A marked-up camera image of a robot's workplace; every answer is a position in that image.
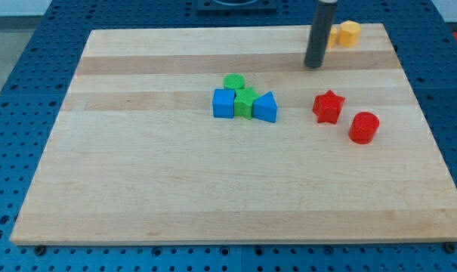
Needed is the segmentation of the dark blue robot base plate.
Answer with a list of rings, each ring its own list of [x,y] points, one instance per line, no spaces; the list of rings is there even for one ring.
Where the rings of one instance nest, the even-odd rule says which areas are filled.
[[[275,0],[195,0],[196,10],[208,12],[276,11]]]

